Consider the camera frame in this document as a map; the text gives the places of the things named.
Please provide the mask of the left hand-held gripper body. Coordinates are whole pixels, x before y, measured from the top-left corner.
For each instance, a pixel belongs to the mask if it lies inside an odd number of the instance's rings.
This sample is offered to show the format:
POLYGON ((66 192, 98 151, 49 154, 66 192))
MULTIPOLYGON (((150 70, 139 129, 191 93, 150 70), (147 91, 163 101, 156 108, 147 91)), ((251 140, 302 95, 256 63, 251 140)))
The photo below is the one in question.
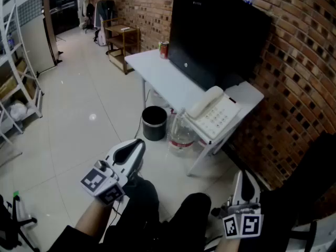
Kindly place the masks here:
POLYGON ((119 201, 125 195, 124 187, 138 175, 145 149, 145 142, 141 139, 115 145, 81 179, 82 188, 104 205, 119 201))

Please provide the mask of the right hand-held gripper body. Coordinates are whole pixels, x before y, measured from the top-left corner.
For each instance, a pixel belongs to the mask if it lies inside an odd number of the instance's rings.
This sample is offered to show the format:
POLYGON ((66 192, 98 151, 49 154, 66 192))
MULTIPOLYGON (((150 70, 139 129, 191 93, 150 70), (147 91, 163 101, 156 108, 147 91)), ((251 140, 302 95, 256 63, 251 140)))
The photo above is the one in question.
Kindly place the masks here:
POLYGON ((227 239, 260 236, 263 223, 260 188, 254 177, 245 170, 240 170, 235 175, 226 211, 227 215, 222 221, 227 239))

